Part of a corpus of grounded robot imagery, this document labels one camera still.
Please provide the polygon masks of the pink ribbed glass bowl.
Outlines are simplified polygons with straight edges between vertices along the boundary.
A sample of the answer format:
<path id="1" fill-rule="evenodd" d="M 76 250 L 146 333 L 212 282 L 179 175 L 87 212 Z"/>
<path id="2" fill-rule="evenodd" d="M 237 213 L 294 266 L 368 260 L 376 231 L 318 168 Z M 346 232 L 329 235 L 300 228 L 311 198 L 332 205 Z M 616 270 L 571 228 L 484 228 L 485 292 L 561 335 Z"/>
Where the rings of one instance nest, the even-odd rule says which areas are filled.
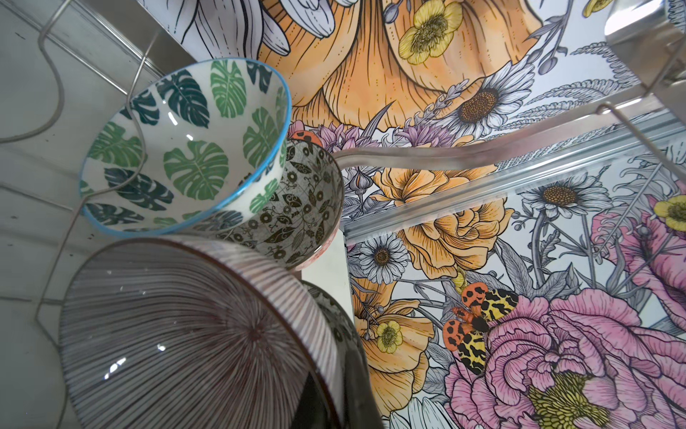
<path id="1" fill-rule="evenodd" d="M 84 428 L 290 428 L 310 372 L 344 370 L 323 313 L 254 250 L 182 236 L 118 241 L 64 297 L 60 358 Z"/>

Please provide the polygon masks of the black white floral bowl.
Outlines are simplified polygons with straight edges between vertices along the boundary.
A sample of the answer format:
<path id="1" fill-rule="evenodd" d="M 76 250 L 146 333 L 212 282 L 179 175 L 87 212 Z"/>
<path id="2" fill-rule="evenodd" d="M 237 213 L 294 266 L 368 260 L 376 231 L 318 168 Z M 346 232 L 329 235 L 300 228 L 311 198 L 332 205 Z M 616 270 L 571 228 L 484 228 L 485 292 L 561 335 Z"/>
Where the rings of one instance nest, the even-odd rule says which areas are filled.
<path id="1" fill-rule="evenodd" d="M 291 140 L 277 190 L 248 222 L 216 234 L 270 257 L 289 270 L 301 270 L 328 248 L 344 202 L 342 173 L 320 146 Z"/>
<path id="2" fill-rule="evenodd" d="M 338 361 L 341 366 L 345 366 L 345 357 L 349 350 L 353 350 L 364 365 L 360 371 L 361 375 L 368 376 L 368 366 L 366 354 L 364 354 L 363 343 L 357 334 L 353 321 L 339 305 L 337 300 L 327 291 L 313 284 L 312 282 L 302 281 L 303 286 L 317 303 L 319 309 L 332 332 L 338 350 Z"/>

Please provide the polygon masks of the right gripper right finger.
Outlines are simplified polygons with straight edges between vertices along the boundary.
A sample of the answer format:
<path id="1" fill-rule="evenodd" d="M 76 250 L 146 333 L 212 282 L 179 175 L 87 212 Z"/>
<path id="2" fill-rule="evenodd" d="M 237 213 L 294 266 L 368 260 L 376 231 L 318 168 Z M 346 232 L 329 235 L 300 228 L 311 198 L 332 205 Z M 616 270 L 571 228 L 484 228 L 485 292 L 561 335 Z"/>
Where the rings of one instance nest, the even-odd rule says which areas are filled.
<path id="1" fill-rule="evenodd" d="M 346 351 L 344 363 L 345 428 L 383 429 L 377 409 L 364 352 L 357 345 Z"/>

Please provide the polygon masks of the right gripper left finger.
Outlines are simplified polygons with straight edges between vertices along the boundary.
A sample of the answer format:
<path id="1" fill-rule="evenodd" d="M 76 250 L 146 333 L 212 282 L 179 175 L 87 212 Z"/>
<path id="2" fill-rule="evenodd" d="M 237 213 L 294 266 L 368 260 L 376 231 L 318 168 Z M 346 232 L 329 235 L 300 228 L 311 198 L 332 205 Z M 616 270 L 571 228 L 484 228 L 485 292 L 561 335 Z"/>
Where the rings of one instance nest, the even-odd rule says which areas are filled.
<path id="1" fill-rule="evenodd" d="M 310 372 L 290 428 L 340 428 L 340 380 Z"/>

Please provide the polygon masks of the green leaf pattern bowl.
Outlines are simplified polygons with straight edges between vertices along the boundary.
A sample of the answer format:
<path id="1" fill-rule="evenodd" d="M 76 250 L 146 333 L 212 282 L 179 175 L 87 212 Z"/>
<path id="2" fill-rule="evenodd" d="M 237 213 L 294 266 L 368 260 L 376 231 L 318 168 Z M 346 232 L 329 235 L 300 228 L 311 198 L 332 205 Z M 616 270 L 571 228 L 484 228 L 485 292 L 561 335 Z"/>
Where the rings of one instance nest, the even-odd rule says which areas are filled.
<path id="1" fill-rule="evenodd" d="M 245 58 L 192 64 L 130 100 L 80 172 L 84 216 L 114 236 L 213 237 L 257 217 L 286 164 L 286 80 Z"/>

